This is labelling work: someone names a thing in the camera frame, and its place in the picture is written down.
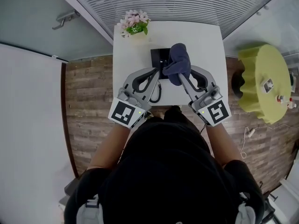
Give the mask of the person's black shirt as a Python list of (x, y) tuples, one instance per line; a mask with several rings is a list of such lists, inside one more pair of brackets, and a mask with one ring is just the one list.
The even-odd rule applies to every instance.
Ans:
[(210, 140), (181, 112), (130, 132), (113, 169), (86, 170), (65, 224), (260, 224), (262, 192), (245, 162), (221, 166)]

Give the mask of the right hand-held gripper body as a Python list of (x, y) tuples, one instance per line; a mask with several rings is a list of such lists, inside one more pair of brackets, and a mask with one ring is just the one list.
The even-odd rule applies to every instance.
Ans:
[(189, 106), (207, 126), (216, 126), (231, 117), (228, 102), (225, 102), (218, 86), (200, 98), (195, 98)]

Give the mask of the yellow-green round table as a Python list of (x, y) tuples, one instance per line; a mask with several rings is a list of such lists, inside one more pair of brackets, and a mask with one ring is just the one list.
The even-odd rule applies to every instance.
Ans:
[[(238, 52), (238, 60), (244, 69), (236, 71), (231, 80), (232, 90), (239, 98), (238, 105), (268, 124), (282, 119), (287, 111), (287, 101), (279, 103), (275, 97), (283, 95), (289, 100), (291, 80), (279, 50), (269, 44), (246, 48)], [(266, 94), (261, 90), (261, 83), (268, 78), (272, 79), (274, 87)]]

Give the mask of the white side table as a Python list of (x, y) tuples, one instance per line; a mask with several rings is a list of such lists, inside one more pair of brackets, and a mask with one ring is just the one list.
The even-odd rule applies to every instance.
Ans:
[(138, 33), (128, 38), (114, 27), (113, 96), (117, 97), (128, 75), (150, 68), (151, 49), (170, 48), (176, 43), (186, 46), (192, 65), (209, 71), (219, 86), (221, 95), (228, 98), (228, 75), (224, 46), (219, 26), (183, 21), (151, 21), (148, 34)]

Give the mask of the person's right forearm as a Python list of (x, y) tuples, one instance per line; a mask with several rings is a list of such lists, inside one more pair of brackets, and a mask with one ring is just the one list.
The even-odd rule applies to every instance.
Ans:
[(230, 161), (240, 160), (241, 155), (236, 144), (227, 133), (222, 124), (206, 127), (214, 158), (221, 166), (226, 166)]

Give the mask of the black box device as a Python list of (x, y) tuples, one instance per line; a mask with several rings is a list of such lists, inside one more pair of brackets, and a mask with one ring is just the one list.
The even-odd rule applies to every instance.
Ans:
[(169, 65), (170, 48), (151, 49), (150, 53), (152, 67), (159, 70), (159, 79), (168, 79), (168, 77), (163, 74), (163, 70)]

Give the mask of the dark blue cloth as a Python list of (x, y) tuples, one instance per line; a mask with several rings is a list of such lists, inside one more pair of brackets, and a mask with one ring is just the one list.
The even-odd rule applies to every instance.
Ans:
[(167, 76), (170, 82), (175, 86), (182, 85), (178, 77), (179, 74), (189, 78), (191, 62), (186, 46), (183, 43), (176, 43), (170, 48), (168, 65), (163, 68), (162, 73)]

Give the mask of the pink flowers in pot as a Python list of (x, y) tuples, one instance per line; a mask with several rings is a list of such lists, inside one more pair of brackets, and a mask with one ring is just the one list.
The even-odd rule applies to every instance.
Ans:
[(121, 36), (123, 38), (128, 38), (132, 35), (138, 33), (148, 34), (148, 24), (151, 19), (148, 17), (148, 14), (142, 10), (129, 10), (126, 11), (126, 14), (120, 22), (117, 23), (117, 26), (121, 30)]

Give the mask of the white venetian blinds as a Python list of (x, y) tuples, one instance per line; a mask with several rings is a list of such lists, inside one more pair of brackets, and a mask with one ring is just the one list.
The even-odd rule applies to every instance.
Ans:
[(220, 27), (228, 36), (270, 0), (77, 0), (112, 35), (129, 10), (142, 10), (152, 21), (187, 21)]

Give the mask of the small white box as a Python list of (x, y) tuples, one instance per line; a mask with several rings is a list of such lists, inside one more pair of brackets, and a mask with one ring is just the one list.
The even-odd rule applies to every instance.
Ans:
[(263, 93), (269, 93), (274, 87), (274, 83), (271, 78), (265, 79), (261, 83), (261, 90)]

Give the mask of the person's left forearm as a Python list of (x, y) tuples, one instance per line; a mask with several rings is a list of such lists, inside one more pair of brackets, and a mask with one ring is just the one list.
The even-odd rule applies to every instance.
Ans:
[(129, 134), (129, 128), (115, 124), (97, 148), (87, 170), (93, 168), (113, 169), (121, 157)]

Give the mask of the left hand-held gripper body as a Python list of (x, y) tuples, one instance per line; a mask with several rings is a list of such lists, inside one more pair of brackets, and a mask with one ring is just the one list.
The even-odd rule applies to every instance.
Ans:
[(133, 128), (150, 109), (149, 102), (120, 88), (118, 96), (113, 98), (108, 118), (124, 127)]

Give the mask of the frosted glass door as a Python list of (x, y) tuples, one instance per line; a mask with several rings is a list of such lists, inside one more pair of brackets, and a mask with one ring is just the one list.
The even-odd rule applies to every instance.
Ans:
[(0, 42), (67, 61), (110, 55), (113, 46), (84, 17), (59, 25), (74, 8), (65, 0), (0, 0)]

